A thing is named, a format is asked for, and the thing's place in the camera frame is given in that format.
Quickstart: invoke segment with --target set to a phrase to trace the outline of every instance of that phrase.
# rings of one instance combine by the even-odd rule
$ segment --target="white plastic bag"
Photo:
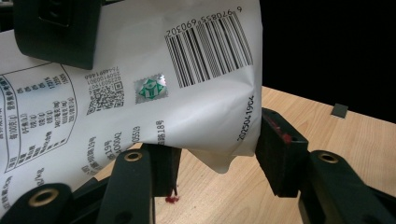
[[[22,55],[0,34],[0,216],[26,191],[76,189],[136,142],[219,173],[261,125],[259,0],[126,0],[102,8],[91,71]]]

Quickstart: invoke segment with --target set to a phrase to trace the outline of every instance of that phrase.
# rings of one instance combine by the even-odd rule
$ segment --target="barcode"
[[[245,33],[235,12],[217,20],[198,22],[165,39],[180,88],[253,65]]]

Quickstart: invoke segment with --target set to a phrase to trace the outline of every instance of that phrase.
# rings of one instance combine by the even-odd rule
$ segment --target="wooden surface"
[[[262,89],[262,106],[284,117],[309,141],[346,159],[369,186],[396,196],[396,124],[348,111],[331,115],[332,105]],[[98,178],[107,176],[109,165]],[[156,198],[156,223],[303,223],[297,198],[274,196],[254,157],[238,157],[224,175],[183,150],[177,179],[179,201]]]

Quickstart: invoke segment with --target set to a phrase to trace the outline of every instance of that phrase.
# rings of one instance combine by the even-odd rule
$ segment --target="black background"
[[[393,2],[261,1],[262,85],[396,123]]]

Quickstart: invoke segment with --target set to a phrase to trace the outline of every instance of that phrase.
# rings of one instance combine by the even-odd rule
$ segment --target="brass screw hole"
[[[328,163],[337,163],[338,162],[338,159],[329,153],[321,153],[318,156],[321,160],[326,161]]]
[[[59,191],[57,189],[42,189],[30,198],[29,205],[32,207],[46,205],[55,200],[58,195]]]
[[[138,161],[142,159],[143,155],[140,152],[130,152],[125,155],[124,159],[126,161]]]

